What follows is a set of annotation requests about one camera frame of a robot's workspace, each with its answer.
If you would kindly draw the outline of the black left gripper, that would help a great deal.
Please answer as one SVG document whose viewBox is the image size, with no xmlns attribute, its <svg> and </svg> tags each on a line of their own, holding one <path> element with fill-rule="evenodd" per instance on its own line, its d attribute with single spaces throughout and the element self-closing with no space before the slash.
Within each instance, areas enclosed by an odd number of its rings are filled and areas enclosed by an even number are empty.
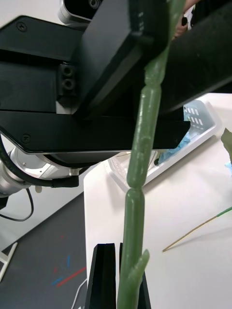
<svg viewBox="0 0 232 309">
<path fill-rule="evenodd" d="M 164 0 L 105 0 L 86 30 L 21 16 L 0 31 L 0 131 L 35 155 L 132 148 L 144 66 L 167 46 Z"/>
</svg>

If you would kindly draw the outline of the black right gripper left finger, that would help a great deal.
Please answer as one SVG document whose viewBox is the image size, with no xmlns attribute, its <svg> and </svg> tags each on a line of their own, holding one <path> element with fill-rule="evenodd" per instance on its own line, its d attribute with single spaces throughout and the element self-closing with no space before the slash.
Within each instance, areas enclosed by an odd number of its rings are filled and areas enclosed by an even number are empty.
<svg viewBox="0 0 232 309">
<path fill-rule="evenodd" d="M 94 248 L 85 308 L 116 308 L 116 251 L 113 243 L 98 244 Z"/>
</svg>

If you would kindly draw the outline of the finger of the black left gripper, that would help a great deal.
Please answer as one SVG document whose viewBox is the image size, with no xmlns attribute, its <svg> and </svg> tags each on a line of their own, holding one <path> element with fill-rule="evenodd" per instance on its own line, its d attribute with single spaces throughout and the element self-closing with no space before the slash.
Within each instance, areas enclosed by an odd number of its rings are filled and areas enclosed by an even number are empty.
<svg viewBox="0 0 232 309">
<path fill-rule="evenodd" d="M 162 83 L 160 114 L 232 81 L 232 8 L 223 6 L 170 48 Z"/>
</svg>

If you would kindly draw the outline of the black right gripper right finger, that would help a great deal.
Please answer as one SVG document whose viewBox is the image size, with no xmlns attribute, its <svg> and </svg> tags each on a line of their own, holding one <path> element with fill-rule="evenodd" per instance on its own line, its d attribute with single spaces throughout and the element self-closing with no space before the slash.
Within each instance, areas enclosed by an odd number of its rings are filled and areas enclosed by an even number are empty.
<svg viewBox="0 0 232 309">
<path fill-rule="evenodd" d="M 150 309 L 151 303 L 149 298 L 148 286 L 146 281 L 146 275 L 143 274 L 143 279 L 139 290 L 138 309 Z"/>
</svg>

